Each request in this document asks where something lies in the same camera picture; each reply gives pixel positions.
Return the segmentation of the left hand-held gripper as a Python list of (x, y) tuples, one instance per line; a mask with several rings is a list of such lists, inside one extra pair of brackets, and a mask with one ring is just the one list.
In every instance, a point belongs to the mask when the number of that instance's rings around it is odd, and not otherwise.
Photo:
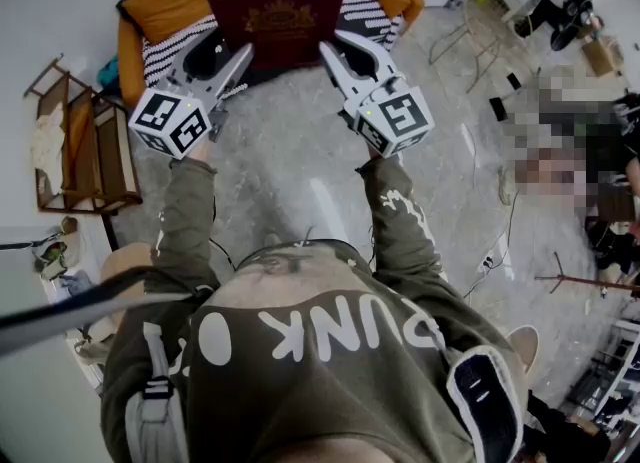
[(255, 54), (247, 43), (216, 72), (222, 42), (219, 29), (200, 33), (175, 55), (171, 77), (144, 91), (129, 128), (149, 149), (181, 160), (203, 138), (218, 139), (227, 118), (222, 99), (239, 84)]

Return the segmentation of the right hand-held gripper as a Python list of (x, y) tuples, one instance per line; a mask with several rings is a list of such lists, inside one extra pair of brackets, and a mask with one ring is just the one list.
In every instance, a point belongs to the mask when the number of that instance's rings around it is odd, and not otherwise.
[(345, 97), (343, 110), (352, 131), (381, 157), (391, 157), (422, 142), (434, 119), (419, 87), (410, 87), (379, 43), (358, 33), (335, 31), (335, 47), (319, 43), (321, 59), (335, 87)]

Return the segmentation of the orange sofa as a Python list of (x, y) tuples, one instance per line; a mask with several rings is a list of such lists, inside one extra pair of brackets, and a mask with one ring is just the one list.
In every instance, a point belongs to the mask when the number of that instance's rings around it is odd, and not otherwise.
[[(378, 0), (390, 19), (402, 15), (404, 25), (399, 36), (411, 27), (425, 7), (424, 0)], [(176, 30), (213, 15), (207, 0), (120, 0), (118, 60), (121, 98), (132, 109), (145, 85), (142, 38), (157, 44)]]

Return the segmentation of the dark red book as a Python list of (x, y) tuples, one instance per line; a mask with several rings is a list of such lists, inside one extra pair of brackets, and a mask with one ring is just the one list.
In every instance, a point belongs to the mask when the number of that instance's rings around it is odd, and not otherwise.
[(319, 60), (333, 37), (343, 0), (208, 0), (229, 49), (254, 48), (251, 67), (285, 69)]

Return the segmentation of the person's right forearm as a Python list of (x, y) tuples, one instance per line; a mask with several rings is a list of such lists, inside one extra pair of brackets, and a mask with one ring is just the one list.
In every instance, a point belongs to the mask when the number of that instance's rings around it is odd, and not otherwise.
[(379, 276), (440, 280), (443, 273), (426, 215), (413, 196), (413, 182), (400, 159), (371, 156), (357, 169), (372, 215)]

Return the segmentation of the person's left forearm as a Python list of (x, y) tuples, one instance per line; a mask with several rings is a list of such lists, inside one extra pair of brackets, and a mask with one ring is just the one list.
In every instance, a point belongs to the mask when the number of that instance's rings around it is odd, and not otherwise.
[(151, 262), (189, 288), (211, 294), (219, 287), (209, 265), (216, 170), (193, 157), (172, 161), (170, 170)]

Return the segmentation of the black white striped blanket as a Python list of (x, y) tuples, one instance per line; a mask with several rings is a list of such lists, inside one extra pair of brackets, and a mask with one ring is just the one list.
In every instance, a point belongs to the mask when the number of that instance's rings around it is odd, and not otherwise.
[[(390, 51), (404, 25), (402, 15), (388, 18), (378, 0), (343, 0), (336, 28), (358, 33)], [(157, 44), (142, 38), (144, 81), (154, 87), (170, 70), (177, 53), (197, 36), (215, 29), (213, 15), (205, 16), (181, 30), (176, 30)]]

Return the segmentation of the teal cloth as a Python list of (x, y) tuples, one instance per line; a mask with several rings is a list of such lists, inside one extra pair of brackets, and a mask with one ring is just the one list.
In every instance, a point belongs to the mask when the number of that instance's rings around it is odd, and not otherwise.
[(97, 72), (98, 84), (103, 90), (119, 87), (119, 60), (114, 56)]

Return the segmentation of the wooden shelf rack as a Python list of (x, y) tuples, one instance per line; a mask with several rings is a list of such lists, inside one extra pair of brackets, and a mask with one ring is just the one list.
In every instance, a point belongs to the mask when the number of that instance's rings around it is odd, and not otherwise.
[(63, 181), (51, 187), (34, 167), (41, 212), (115, 215), (142, 197), (131, 156), (126, 111), (52, 60), (24, 93), (37, 99), (36, 121), (60, 110)]

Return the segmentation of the round wooden stool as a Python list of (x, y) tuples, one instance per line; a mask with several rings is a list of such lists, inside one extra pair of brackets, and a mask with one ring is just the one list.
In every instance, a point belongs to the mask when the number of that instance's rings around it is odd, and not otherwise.
[[(120, 272), (133, 267), (150, 266), (151, 247), (148, 243), (136, 242), (113, 251), (101, 268), (101, 283)], [(125, 299), (136, 298), (144, 294), (144, 281), (141, 281), (120, 294)], [(124, 311), (112, 314), (111, 321), (117, 331), (124, 317)]]

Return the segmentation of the cardboard box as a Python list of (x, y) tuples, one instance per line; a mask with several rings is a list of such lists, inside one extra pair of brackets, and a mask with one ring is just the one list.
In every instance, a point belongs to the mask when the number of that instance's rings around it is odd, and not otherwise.
[(624, 61), (619, 43), (612, 36), (592, 39), (582, 45), (581, 51), (594, 77), (618, 73)]

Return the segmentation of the green potted plant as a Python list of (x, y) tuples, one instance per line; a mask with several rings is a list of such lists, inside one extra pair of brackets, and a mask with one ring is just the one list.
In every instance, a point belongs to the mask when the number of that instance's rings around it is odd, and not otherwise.
[(61, 276), (66, 270), (64, 242), (51, 243), (41, 253), (34, 254), (34, 270), (43, 280), (52, 281)]

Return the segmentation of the blue denim cloth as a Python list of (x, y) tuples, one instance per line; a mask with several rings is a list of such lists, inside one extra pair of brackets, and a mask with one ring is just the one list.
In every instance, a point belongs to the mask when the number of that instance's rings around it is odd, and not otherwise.
[(79, 270), (75, 274), (63, 274), (58, 278), (58, 281), (71, 297), (79, 296), (94, 287), (94, 282), (83, 270)]

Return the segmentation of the wooden tripod stand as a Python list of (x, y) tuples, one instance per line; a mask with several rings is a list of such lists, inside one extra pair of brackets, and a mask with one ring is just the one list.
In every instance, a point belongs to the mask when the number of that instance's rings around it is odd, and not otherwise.
[(540, 282), (549, 281), (549, 282), (555, 283), (555, 285), (549, 291), (550, 294), (553, 294), (563, 283), (567, 282), (567, 283), (593, 286), (601, 290), (606, 289), (607, 291), (619, 290), (619, 291), (629, 292), (633, 299), (640, 300), (640, 286), (626, 285), (622, 283), (614, 283), (614, 282), (608, 282), (603, 280), (586, 279), (586, 278), (567, 275), (564, 272), (560, 257), (556, 251), (553, 252), (553, 256), (557, 265), (557, 273), (551, 276), (535, 276), (534, 277), (535, 281), (540, 281)]

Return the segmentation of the person's olive sweatshirt torso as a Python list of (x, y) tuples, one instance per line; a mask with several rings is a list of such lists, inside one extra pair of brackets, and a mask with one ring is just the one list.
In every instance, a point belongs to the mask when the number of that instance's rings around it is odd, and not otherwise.
[(328, 284), (226, 286), (198, 306), (127, 313), (106, 366), (116, 463), (267, 463), (354, 440), (393, 463), (510, 463), (523, 371), (499, 331), (440, 280), (377, 278), (332, 249)]

